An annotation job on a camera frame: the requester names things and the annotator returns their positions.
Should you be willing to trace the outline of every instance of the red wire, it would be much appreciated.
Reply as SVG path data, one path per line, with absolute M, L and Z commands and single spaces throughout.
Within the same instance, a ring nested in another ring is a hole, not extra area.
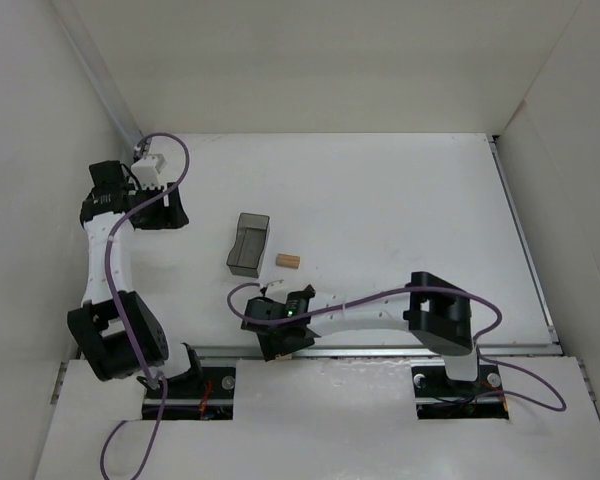
M 200 403 L 198 404 L 198 408 L 200 409 L 200 420 L 204 417 L 204 412 L 207 409 L 207 401 L 209 401 L 209 395 L 211 395 L 212 391 L 213 384 L 211 383 L 211 380 L 207 380 L 207 383 L 204 386 L 204 397 L 202 397 L 202 400 L 200 400 Z

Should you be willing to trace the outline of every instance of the wooden block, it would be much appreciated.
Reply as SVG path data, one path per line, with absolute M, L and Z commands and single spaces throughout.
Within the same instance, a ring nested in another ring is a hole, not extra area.
M 285 253 L 279 253 L 276 257 L 276 265 L 279 267 L 295 268 L 300 267 L 300 257 L 295 255 L 287 255 Z

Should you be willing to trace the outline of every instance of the white wall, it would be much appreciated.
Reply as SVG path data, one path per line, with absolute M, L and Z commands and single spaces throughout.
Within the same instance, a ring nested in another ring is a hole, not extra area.
M 501 133 L 580 0 L 73 2 L 143 130 Z
M 500 139 L 566 352 L 600 411 L 600 0 L 584 0 Z
M 118 156 L 49 2 L 0 0 L 0 479 L 33 474 L 84 289 L 87 166 Z

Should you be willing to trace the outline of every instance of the screw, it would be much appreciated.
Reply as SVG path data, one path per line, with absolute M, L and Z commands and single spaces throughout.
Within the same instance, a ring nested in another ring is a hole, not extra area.
M 413 384 L 416 386 L 416 388 L 424 387 L 424 381 L 425 381 L 425 376 L 421 373 L 416 373 L 413 376 Z
M 222 388 L 224 388 L 225 390 L 233 390 L 235 386 L 236 379 L 233 378 L 231 375 L 227 375 L 222 379 Z
M 496 388 L 502 385 L 500 375 L 498 375 L 497 373 L 490 373 L 489 375 L 487 375 L 487 382 L 489 382 L 489 385 Z

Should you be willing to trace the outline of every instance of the white arm segment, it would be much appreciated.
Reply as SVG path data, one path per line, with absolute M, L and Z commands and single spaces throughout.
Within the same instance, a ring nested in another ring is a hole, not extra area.
M 84 224 L 84 229 L 89 237 L 89 277 L 87 290 L 82 297 L 82 305 L 111 300 L 111 292 L 104 274 L 104 253 L 107 247 L 107 238 L 113 225 L 124 213 L 106 212 L 96 215 Z M 131 292 L 131 260 L 129 256 L 129 240 L 133 227 L 127 220 L 116 232 L 111 250 L 111 273 L 119 292 Z
M 311 299 L 311 310 L 340 305 L 355 298 L 316 292 Z M 338 310 L 311 317 L 309 329 L 320 337 L 351 330 L 398 330 L 409 333 L 409 323 L 402 319 L 408 308 L 409 294 L 395 295 L 359 307 Z M 442 355 L 447 377 L 451 380 L 473 382 L 478 378 L 478 358 L 475 348 L 469 355 L 451 357 Z

